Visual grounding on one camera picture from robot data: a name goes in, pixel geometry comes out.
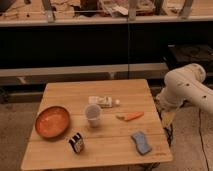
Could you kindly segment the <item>tan stick end effector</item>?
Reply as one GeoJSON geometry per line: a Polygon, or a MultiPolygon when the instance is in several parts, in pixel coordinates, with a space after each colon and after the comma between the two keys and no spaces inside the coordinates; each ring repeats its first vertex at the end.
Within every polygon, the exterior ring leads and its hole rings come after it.
{"type": "Polygon", "coordinates": [[[172,124],[174,117],[175,117],[174,110],[170,110],[170,111],[164,110],[162,112],[162,125],[164,127],[169,127],[172,124]]]}

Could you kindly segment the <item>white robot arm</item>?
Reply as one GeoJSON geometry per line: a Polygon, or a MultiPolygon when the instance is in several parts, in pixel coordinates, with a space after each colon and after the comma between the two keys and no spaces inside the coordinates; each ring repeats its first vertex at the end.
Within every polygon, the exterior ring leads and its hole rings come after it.
{"type": "Polygon", "coordinates": [[[204,68],[196,63],[169,71],[164,77],[165,87],[156,96],[162,126],[169,127],[184,101],[213,114],[213,89],[203,84],[206,78],[204,68]]]}

